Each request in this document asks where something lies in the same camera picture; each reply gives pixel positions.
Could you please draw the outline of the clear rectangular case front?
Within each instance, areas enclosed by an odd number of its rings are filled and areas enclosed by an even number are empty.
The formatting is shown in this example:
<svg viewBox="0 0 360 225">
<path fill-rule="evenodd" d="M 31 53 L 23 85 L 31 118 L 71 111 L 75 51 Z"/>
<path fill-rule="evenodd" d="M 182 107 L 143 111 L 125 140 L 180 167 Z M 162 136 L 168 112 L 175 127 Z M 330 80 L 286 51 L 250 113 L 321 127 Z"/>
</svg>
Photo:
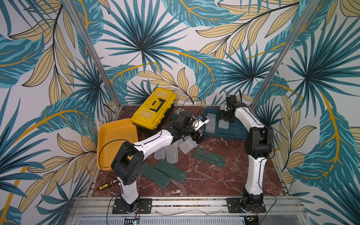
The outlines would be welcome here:
<svg viewBox="0 0 360 225">
<path fill-rule="evenodd" d="M 220 106 L 220 110 L 226 110 L 226 105 L 221 105 Z M 229 122 L 223 120 L 223 119 L 220 119 L 219 122 L 218 122 L 218 127 L 221 128 L 221 129 L 228 129 L 229 128 Z"/>
</svg>

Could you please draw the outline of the clear ribbed case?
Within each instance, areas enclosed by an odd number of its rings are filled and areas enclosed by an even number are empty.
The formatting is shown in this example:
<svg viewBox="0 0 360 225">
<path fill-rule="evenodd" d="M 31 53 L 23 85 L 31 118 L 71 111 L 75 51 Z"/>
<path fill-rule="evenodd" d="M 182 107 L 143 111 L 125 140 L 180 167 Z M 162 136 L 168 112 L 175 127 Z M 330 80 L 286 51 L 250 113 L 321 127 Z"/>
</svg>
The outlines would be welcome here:
<svg viewBox="0 0 360 225">
<path fill-rule="evenodd" d="M 154 158 L 156 160 L 166 159 L 166 154 L 167 154 L 167 147 L 164 146 L 154 153 Z"/>
<path fill-rule="evenodd" d="M 178 160 L 178 143 L 174 142 L 173 144 L 166 146 L 166 161 L 170 164 L 175 164 Z"/>
</svg>

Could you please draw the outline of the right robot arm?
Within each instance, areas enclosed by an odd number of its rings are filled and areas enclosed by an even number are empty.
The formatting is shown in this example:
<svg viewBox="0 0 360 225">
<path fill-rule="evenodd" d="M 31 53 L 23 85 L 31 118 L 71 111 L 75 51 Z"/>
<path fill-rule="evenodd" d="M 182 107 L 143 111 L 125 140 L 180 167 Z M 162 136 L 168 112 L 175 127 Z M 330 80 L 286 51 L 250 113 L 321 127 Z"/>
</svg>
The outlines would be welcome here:
<svg viewBox="0 0 360 225">
<path fill-rule="evenodd" d="M 273 151 L 273 128 L 261 123 L 246 104 L 238 102 L 235 95 L 226 97 L 226 109 L 220 111 L 220 119 L 226 122 L 239 120 L 248 131 L 245 150 L 248 154 L 249 166 L 241 207 L 246 212 L 260 210 L 264 206 L 265 164 Z"/>
</svg>

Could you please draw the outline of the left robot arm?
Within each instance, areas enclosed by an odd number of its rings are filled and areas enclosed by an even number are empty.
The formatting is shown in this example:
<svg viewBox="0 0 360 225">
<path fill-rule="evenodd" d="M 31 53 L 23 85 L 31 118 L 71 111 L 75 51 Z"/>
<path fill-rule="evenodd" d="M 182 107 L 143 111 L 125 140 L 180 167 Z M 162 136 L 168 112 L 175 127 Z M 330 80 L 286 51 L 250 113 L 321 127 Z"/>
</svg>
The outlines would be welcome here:
<svg viewBox="0 0 360 225">
<path fill-rule="evenodd" d="M 189 112 L 182 111 L 176 120 L 143 141 L 131 143 L 122 139 L 123 143 L 120 144 L 111 163 L 111 169 L 120 182 L 122 201 L 127 206 L 138 204 L 139 194 L 136 181 L 141 174 L 143 162 L 148 156 L 185 137 L 191 137 L 197 143 L 202 142 L 203 135 L 199 129 L 208 122 L 208 117 L 203 114 L 194 118 Z"/>
</svg>

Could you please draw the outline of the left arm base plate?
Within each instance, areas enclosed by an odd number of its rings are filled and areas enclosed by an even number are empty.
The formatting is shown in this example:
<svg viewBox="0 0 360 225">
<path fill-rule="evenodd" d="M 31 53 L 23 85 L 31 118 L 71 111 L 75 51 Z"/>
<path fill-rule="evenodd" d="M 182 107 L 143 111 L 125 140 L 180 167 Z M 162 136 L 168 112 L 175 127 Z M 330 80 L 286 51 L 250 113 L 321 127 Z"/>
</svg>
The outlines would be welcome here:
<svg viewBox="0 0 360 225">
<path fill-rule="evenodd" d="M 113 205 L 112 214 L 151 214 L 152 199 L 139 198 L 132 204 L 126 203 L 122 198 L 116 199 Z"/>
</svg>

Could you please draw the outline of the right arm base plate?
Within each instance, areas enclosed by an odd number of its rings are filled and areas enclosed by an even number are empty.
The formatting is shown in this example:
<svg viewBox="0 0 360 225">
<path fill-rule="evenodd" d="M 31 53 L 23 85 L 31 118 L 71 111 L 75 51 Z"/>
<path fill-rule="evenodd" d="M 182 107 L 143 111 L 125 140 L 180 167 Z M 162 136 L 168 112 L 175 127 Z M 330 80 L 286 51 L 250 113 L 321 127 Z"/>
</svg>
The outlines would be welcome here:
<svg viewBox="0 0 360 225">
<path fill-rule="evenodd" d="M 226 204 L 229 213 L 266 213 L 265 204 L 261 199 L 227 198 Z"/>
</svg>

